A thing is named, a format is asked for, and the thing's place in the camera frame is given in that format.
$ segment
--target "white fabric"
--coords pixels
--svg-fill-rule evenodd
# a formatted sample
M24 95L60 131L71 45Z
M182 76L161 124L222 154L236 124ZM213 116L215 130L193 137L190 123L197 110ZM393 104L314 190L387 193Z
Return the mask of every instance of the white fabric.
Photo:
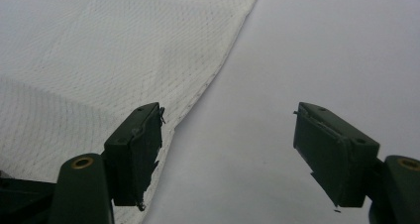
M0 0L0 169L56 181L101 153L130 112L166 108L157 187L174 127L223 64L256 0ZM146 212L115 208L117 223Z

